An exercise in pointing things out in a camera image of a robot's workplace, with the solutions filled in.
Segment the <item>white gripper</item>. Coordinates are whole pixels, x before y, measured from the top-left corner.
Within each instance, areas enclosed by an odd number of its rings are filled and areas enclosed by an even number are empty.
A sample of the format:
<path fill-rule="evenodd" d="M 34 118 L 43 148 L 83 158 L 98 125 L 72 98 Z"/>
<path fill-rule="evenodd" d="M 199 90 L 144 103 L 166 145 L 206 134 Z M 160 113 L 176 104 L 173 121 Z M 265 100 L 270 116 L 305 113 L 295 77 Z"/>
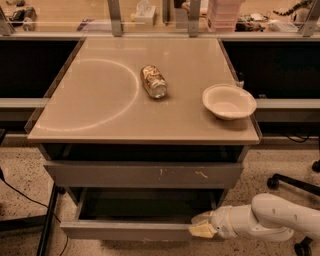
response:
<path fill-rule="evenodd" d="M 200 238 L 211 239 L 215 234 L 224 239 L 236 238 L 237 234 L 230 221 L 231 209 L 232 206 L 223 206 L 215 211 L 206 211 L 194 216 L 189 232 L 192 236 Z"/>

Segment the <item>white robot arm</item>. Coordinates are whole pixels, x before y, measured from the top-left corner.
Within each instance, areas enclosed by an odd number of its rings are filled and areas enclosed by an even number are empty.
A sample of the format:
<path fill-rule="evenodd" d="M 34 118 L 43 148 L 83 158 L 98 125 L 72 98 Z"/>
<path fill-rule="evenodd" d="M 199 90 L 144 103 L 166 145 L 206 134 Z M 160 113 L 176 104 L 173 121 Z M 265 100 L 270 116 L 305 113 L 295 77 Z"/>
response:
<path fill-rule="evenodd" d="M 254 196 L 248 205 L 228 205 L 199 214 L 189 226 L 195 237 L 242 236 L 273 242 L 287 241 L 295 231 L 319 240 L 320 211 L 268 193 Z"/>

